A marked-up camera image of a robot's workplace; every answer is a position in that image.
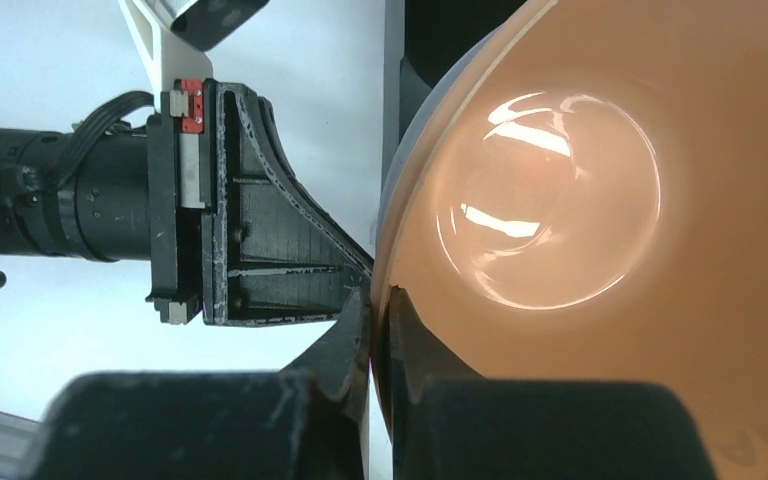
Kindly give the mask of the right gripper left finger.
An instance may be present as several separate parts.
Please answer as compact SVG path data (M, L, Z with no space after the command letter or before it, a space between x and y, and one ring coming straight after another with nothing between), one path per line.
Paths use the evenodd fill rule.
M104 372L56 397L26 479L364 479L369 307L277 371Z

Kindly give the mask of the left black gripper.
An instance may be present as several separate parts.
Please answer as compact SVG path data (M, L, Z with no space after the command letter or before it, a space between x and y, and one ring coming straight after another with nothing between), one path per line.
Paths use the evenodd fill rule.
M296 177L271 103L180 79L147 121L151 290L163 323L267 327L336 319L371 256Z

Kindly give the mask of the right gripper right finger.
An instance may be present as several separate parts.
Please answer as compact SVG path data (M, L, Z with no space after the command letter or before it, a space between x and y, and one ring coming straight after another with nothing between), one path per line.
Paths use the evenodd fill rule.
M398 479L711 479L689 412L651 383L488 379L394 287L383 409Z

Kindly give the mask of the orange plastic bucket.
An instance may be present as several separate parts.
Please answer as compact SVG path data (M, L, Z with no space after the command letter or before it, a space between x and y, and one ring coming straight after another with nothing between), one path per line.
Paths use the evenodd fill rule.
M768 1L525 2L379 228L383 412L394 287L481 376L664 387L711 479L768 479Z

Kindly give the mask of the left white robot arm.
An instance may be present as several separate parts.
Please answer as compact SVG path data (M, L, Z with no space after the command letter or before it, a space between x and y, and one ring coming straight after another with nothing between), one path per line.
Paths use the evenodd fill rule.
M270 102L212 79L121 94L70 133L0 128L0 255L146 261L162 322L234 327L333 320L373 266Z

